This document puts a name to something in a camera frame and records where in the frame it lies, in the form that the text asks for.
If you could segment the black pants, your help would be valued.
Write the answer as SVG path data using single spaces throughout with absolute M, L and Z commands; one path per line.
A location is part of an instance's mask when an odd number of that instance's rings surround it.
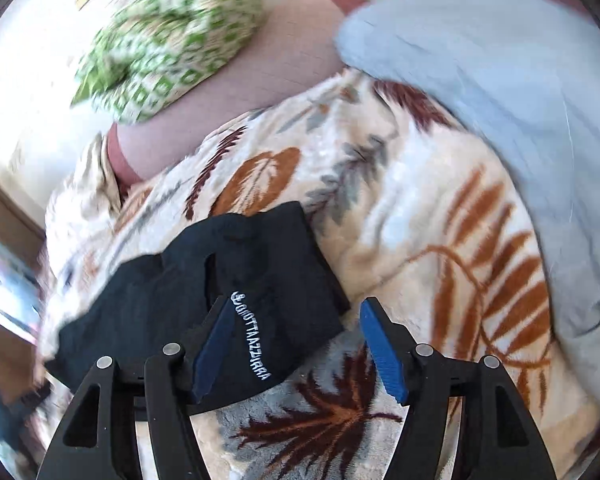
M 178 384 L 189 414 L 218 410 L 283 382 L 339 335 L 349 300 L 297 202 L 251 217 L 220 214 L 160 254 L 122 263 L 87 312 L 59 332 L 45 366 L 76 391 L 101 356 L 142 364 L 165 344 L 192 348 Z

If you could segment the leaf-patterned fleece blanket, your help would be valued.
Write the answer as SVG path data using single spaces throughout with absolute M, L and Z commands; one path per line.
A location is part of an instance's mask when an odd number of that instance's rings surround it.
M 306 213 L 349 300 L 343 332 L 280 386 L 193 426 L 215 479 L 378 479 L 406 411 L 385 393 L 356 308 L 367 296 L 451 358 L 496 356 L 558 478 L 594 448 L 600 408 L 553 334 L 532 221 L 490 148 L 410 86 L 345 70 L 210 133 L 122 194 L 114 227 L 47 245 L 38 371 L 122 263 L 218 214 Z

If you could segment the white floral pillow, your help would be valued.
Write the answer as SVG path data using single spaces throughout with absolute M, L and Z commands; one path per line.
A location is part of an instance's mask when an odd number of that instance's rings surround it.
M 45 211 L 48 246 L 87 240 L 114 227 L 121 197 L 108 158 L 107 141 L 106 134 L 96 134 L 73 172 L 53 190 Z

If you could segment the light blue cloth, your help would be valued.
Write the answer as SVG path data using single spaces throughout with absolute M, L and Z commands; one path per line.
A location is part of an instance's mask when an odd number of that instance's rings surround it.
M 424 90 L 501 157 L 540 239 L 556 332 L 600 397 L 600 30 L 550 0 L 377 0 L 343 61 Z

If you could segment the green white patterned quilt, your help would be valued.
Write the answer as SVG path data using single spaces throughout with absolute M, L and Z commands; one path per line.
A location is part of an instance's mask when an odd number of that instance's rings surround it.
M 71 104 L 146 122 L 230 62 L 262 20 L 262 0 L 135 0 L 95 35 Z

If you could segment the pink quilted bedspread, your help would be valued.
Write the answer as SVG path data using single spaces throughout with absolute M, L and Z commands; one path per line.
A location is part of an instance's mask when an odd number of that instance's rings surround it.
M 287 0 L 216 74 L 146 122 L 115 125 L 107 155 L 122 188 L 148 180 L 192 154 L 242 113 L 282 102 L 335 75 L 343 64 L 334 36 L 367 0 Z

